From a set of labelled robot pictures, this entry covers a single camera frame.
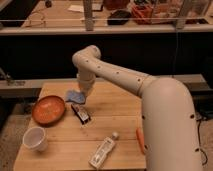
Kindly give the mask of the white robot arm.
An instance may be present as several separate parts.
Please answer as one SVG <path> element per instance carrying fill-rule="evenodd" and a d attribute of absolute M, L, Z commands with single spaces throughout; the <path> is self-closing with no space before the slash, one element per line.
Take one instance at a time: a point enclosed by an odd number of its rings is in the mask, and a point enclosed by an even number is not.
<path fill-rule="evenodd" d="M 141 98 L 147 171 L 203 171 L 194 103 L 187 87 L 100 60 L 91 45 L 72 56 L 80 90 L 88 95 L 101 77 Z"/>

